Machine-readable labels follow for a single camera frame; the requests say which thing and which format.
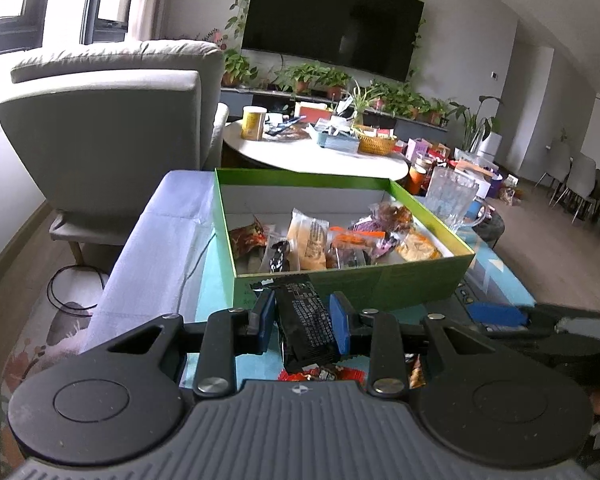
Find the black snack packet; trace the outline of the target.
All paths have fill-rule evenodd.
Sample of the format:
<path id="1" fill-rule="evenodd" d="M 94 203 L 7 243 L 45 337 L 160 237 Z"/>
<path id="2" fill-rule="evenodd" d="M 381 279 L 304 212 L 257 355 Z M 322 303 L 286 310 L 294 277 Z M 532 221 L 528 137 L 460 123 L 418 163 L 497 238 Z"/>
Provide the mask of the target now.
<path id="1" fill-rule="evenodd" d="M 332 320 L 320 295 L 304 275 L 273 282 L 280 352 L 288 373 L 313 365 L 332 365 L 342 359 Z"/>

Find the orange snack bag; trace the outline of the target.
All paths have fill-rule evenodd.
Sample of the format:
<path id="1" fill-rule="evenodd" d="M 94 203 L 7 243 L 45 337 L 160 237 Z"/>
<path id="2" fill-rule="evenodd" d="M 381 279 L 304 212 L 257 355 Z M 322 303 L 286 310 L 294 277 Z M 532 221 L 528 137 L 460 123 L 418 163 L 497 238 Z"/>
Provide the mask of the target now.
<path id="1" fill-rule="evenodd" d="M 358 268 L 370 266 L 373 237 L 333 226 L 327 234 L 326 266 L 329 269 Z"/>

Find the round dark side table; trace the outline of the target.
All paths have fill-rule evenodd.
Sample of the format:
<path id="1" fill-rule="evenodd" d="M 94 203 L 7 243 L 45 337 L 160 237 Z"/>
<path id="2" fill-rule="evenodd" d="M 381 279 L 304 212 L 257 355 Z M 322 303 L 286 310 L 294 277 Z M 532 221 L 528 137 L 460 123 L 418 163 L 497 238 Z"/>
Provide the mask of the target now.
<path id="1" fill-rule="evenodd" d="M 490 208 L 484 219 L 472 228 L 491 249 L 493 249 L 505 232 L 505 223 L 498 212 Z"/>

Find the green cardboard box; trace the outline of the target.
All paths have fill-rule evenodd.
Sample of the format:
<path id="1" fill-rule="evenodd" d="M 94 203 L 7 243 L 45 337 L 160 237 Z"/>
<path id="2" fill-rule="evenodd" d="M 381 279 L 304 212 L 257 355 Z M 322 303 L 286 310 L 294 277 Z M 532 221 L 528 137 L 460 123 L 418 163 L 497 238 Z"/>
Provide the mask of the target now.
<path id="1" fill-rule="evenodd" d="M 251 308 L 276 278 L 396 310 L 449 297 L 474 252 L 388 179 L 219 169 L 214 223 L 227 302 Z"/>

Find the beige biscuit packet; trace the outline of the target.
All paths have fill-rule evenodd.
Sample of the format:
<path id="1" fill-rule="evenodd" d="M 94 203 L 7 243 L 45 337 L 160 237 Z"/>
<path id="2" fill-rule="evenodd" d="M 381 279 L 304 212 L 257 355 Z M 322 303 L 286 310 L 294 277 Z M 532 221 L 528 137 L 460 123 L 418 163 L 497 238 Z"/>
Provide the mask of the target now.
<path id="1" fill-rule="evenodd" d="M 329 222 L 309 217 L 298 209 L 291 214 L 287 238 L 296 244 L 301 270 L 326 269 L 326 244 Z"/>

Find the clear cookie packet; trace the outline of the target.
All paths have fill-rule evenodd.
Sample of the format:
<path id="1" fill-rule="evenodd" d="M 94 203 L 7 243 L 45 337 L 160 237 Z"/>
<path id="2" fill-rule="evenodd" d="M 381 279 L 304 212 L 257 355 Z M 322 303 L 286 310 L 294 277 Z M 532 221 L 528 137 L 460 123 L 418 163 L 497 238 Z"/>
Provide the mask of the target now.
<path id="1" fill-rule="evenodd" d="M 441 257 L 441 252 L 428 236 L 409 230 L 396 246 L 396 253 L 407 262 L 428 261 Z"/>

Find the purple snack packet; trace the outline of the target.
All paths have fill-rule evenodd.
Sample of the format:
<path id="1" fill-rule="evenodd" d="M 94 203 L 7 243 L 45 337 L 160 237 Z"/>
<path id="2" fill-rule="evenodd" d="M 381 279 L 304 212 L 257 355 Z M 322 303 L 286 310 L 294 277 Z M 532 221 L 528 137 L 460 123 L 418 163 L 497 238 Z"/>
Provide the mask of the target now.
<path id="1" fill-rule="evenodd" d="M 350 230 L 362 233 L 367 237 L 373 237 L 375 241 L 372 252 L 370 253 L 373 260 L 388 255 L 388 253 L 392 252 L 393 249 L 396 249 L 403 240 L 403 237 L 399 233 L 390 232 L 372 216 L 358 219 L 357 222 L 350 225 Z"/>

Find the glass mug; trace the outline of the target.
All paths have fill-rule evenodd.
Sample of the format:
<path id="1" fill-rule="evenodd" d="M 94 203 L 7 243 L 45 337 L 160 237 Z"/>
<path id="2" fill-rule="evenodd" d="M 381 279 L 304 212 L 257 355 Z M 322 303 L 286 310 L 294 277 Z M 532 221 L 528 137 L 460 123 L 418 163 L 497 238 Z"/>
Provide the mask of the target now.
<path id="1" fill-rule="evenodd" d="M 471 229 L 486 218 L 488 205 L 478 196 L 479 185 L 453 168 L 432 170 L 424 205 L 450 231 Z"/>

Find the purple gift bag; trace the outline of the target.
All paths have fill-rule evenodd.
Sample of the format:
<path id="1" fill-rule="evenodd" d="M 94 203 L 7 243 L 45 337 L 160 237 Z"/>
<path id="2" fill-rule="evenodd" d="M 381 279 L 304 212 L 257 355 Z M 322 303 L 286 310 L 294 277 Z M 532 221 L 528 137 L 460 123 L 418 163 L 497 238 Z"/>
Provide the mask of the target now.
<path id="1" fill-rule="evenodd" d="M 486 193 L 486 196 L 497 198 L 498 192 L 500 192 L 500 188 L 503 183 L 503 176 L 501 174 L 496 174 L 490 182 L 489 191 Z"/>

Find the wicker basket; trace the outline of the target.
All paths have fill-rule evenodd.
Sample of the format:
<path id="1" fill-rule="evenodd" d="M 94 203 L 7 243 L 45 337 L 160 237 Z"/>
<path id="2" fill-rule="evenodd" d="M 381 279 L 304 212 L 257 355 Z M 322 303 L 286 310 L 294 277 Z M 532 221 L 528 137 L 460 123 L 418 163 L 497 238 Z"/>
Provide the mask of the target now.
<path id="1" fill-rule="evenodd" d="M 358 138 L 358 151 L 364 154 L 387 156 L 393 151 L 398 140 L 391 130 L 357 125 L 353 132 Z"/>

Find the round white coffee table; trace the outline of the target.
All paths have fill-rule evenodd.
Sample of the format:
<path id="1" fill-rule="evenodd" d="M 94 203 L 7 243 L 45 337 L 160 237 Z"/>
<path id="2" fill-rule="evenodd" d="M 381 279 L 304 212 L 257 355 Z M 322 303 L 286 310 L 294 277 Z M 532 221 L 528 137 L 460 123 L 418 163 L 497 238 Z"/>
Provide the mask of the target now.
<path id="1" fill-rule="evenodd" d="M 368 177 L 399 181 L 408 174 L 408 165 L 399 154 L 389 156 L 351 154 L 320 148 L 311 139 L 292 141 L 245 140 L 240 122 L 231 122 L 223 130 L 224 143 L 239 155 L 261 165 L 337 176 Z"/>

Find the blue grey storage tray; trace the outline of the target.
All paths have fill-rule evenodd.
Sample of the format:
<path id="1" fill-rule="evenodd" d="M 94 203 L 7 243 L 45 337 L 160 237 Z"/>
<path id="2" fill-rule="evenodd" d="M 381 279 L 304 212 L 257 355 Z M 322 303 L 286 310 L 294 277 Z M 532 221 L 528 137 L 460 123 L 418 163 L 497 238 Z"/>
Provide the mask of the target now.
<path id="1" fill-rule="evenodd" d="M 351 133 L 336 129 L 332 126 L 316 125 L 317 145 L 341 153 L 355 154 L 358 151 L 360 140 Z"/>

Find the yellow canister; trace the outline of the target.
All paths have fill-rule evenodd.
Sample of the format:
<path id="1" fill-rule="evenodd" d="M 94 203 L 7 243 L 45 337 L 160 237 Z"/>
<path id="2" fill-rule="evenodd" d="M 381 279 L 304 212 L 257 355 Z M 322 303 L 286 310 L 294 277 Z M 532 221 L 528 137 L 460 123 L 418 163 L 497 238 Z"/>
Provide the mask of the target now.
<path id="1" fill-rule="evenodd" d="M 242 133 L 240 136 L 245 140 L 261 140 L 267 112 L 268 110 L 262 106 L 245 106 L 242 109 Z"/>

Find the spider plant in pot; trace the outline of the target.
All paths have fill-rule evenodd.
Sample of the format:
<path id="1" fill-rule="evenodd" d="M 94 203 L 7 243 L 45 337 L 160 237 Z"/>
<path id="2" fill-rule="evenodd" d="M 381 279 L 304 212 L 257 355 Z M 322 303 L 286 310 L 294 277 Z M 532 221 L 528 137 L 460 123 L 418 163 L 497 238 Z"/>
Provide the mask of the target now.
<path id="1" fill-rule="evenodd" d="M 351 126 L 360 126 L 364 122 L 365 111 L 373 106 L 373 102 L 382 97 L 382 90 L 377 84 L 362 87 L 357 80 L 353 81 L 351 90 L 338 104 L 337 112 L 342 116 L 349 108 L 352 113 L 349 118 Z"/>

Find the black wall television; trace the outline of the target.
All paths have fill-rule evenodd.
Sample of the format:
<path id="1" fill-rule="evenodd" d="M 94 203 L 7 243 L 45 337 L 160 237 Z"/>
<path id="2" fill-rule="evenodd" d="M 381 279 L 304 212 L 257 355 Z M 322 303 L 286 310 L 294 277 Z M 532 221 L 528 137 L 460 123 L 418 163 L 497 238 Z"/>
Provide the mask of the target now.
<path id="1" fill-rule="evenodd" d="M 242 46 L 407 78 L 422 0 L 250 0 Z"/>

